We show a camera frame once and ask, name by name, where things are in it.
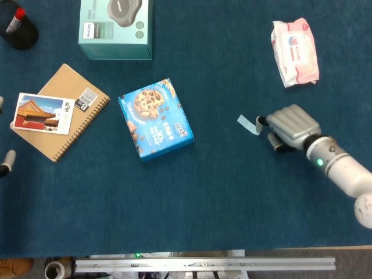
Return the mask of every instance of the red pen cap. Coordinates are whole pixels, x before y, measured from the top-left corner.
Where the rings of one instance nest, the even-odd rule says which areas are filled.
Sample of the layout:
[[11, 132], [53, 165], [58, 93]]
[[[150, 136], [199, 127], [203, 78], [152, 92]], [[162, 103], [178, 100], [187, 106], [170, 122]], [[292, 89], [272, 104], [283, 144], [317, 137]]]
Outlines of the red pen cap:
[[24, 16], [26, 15], [26, 12], [23, 8], [18, 8], [17, 11], [16, 11], [16, 19], [17, 20], [21, 20], [22, 18], [24, 18]]

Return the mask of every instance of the pink wet wipes package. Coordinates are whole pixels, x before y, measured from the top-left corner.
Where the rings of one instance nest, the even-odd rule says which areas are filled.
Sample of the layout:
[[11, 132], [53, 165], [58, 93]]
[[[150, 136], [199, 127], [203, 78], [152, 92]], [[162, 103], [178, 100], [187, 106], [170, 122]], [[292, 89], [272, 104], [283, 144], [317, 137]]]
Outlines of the pink wet wipes package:
[[303, 18], [292, 23], [273, 22], [271, 43], [284, 87], [316, 83], [319, 68], [314, 37]]

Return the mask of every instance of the barcode sticker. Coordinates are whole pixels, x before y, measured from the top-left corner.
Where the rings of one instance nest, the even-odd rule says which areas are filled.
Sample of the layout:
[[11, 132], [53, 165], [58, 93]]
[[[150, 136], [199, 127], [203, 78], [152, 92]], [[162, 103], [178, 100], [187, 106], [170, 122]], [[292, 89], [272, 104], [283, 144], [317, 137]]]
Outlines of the barcode sticker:
[[98, 94], [90, 90], [89, 88], [80, 95], [79, 99], [76, 100], [75, 106], [81, 109], [83, 112], [86, 112], [87, 109], [94, 103], [98, 98]]

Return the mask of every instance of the notebook spiral binding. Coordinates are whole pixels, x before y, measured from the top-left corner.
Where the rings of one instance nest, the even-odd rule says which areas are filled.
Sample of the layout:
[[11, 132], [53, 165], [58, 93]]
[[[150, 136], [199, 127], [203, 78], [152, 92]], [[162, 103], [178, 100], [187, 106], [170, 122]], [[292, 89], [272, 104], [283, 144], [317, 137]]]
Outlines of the notebook spiral binding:
[[72, 136], [66, 141], [66, 143], [57, 151], [57, 154], [53, 156], [55, 162], [57, 162], [63, 154], [68, 150], [71, 144], [81, 135], [82, 132], [88, 127], [88, 125], [92, 122], [95, 116], [101, 111], [101, 109], [107, 104], [109, 98], [102, 99], [99, 104], [94, 108], [94, 110], [87, 116], [87, 118], [83, 121], [80, 127], [72, 134]]

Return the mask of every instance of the black cup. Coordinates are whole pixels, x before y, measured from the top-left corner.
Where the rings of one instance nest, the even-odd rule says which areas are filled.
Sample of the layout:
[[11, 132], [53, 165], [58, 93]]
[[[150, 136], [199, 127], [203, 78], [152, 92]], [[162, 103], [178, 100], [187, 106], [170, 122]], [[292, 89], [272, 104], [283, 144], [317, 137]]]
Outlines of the black cup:
[[39, 39], [39, 32], [27, 16], [16, 30], [6, 32], [18, 8], [21, 6], [13, 0], [0, 0], [0, 35], [16, 49], [29, 49]]

